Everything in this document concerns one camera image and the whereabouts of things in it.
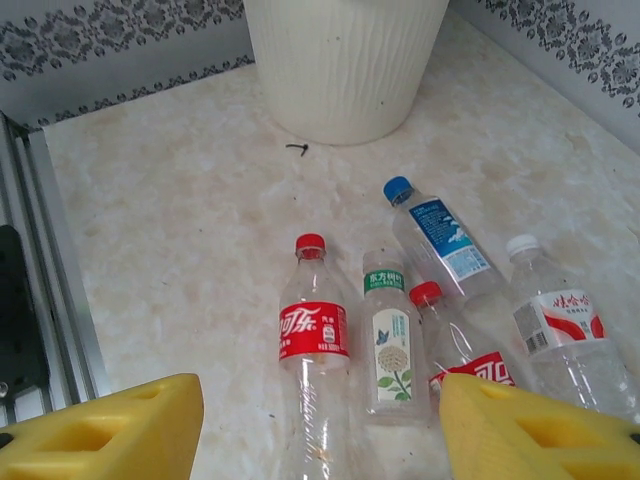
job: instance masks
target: plastic bottle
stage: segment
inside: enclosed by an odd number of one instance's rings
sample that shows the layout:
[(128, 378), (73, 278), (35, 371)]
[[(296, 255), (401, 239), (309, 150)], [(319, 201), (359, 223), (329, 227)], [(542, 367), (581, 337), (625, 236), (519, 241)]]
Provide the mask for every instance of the plastic bottle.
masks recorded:
[(389, 180), (384, 194), (397, 209), (393, 233), (424, 281), (436, 280), (446, 295), (467, 298), (503, 284), (442, 200), (423, 195), (405, 177)]
[[(512, 378), (515, 368), (507, 367), (499, 345), (460, 313), (455, 313), (436, 282), (418, 285), (409, 295), (422, 315), (422, 328), (427, 337), (424, 341), (434, 345), (427, 352), (432, 402), (439, 399), (442, 381), (448, 373), (467, 373), (515, 385)], [(435, 335), (435, 341), (428, 338), (429, 335)]]
[(419, 420), (428, 411), (424, 350), (402, 259), (393, 249), (373, 250), (364, 255), (363, 271), (366, 410), (384, 420)]
[(640, 422), (640, 394), (592, 298), (544, 255), (532, 235), (509, 241), (514, 318), (540, 393)]
[(340, 289), (324, 239), (298, 238), (298, 267), (280, 302), (280, 369), (293, 436), (279, 478), (354, 479), (349, 464), (349, 353)]

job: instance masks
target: white label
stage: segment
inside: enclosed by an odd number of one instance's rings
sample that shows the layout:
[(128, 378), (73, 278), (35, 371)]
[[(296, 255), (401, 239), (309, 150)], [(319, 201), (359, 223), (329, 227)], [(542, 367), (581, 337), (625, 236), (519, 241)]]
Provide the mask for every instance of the white label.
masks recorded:
[(529, 355), (607, 337), (583, 290), (559, 290), (532, 298), (513, 314)]
[(389, 308), (373, 316), (373, 342), (379, 401), (411, 400), (409, 317)]

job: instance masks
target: beige surface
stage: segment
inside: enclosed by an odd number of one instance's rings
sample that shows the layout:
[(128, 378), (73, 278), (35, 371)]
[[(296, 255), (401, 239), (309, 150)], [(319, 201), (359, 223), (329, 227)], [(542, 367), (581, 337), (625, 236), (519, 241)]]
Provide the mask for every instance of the beige surface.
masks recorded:
[[(505, 242), (537, 234), (584, 276), (640, 371), (640, 159), (454, 15), (408, 121), (375, 143), (285, 149), (296, 139), (268, 117), (254, 67), (46, 133), (114, 389), (200, 375), (194, 480), (276, 478), (294, 240), (326, 234), (357, 304), (363, 253), (396, 245), (381, 189), (397, 174), (442, 195), (506, 275)], [(496, 325), (513, 335), (508, 312)], [(376, 442), (387, 478), (447, 478), (435, 434), (401, 435)]]

